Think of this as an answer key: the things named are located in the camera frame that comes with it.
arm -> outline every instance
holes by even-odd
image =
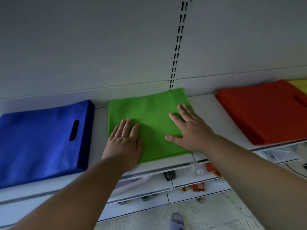
[[[115,127],[103,152],[102,160],[53,195],[11,230],[94,229],[113,189],[121,176],[134,168],[143,140],[136,143],[139,124],[129,134],[130,120]]]
[[[306,229],[307,181],[214,134],[186,105],[178,110],[185,122],[170,117],[183,137],[167,141],[203,153],[265,229]]]

cord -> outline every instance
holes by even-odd
[[[305,175],[303,175],[303,174],[300,174],[300,173],[298,173],[297,171],[295,171],[294,169],[292,169],[287,163],[285,163],[286,164],[286,166],[288,166],[289,167],[289,169],[291,169],[293,172],[295,172],[295,173],[297,173],[297,174],[299,174],[299,175],[301,175],[301,176],[303,176],[303,177],[305,177],[305,178],[307,178]]]
[[[241,210],[240,208],[238,208],[237,205],[236,205],[227,195],[225,195],[225,194],[223,194],[223,193],[221,193],[221,194],[224,195],[226,198],[228,198],[228,199],[232,202],[232,204],[236,207],[236,209],[237,209],[242,215],[244,215],[244,216],[246,216],[246,217],[248,217],[248,218],[251,218],[251,219],[253,220],[255,226],[256,226],[257,228],[260,228],[259,222],[258,222],[258,220],[257,220],[254,216],[248,216],[248,215],[244,214],[244,213],[242,212],[242,210]]]

forearm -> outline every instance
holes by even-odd
[[[15,229],[93,229],[124,171],[106,158],[15,224]]]
[[[214,140],[204,154],[267,230],[305,229],[305,180],[221,136]]]

black cable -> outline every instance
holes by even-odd
[[[298,173],[297,171],[293,170],[287,163],[285,163],[292,171],[294,171],[295,173],[307,178],[305,175]]]

tiled floor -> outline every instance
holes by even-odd
[[[189,200],[99,222],[95,230],[169,229],[173,213],[182,215],[186,230],[263,230],[234,191],[207,196],[204,203]]]

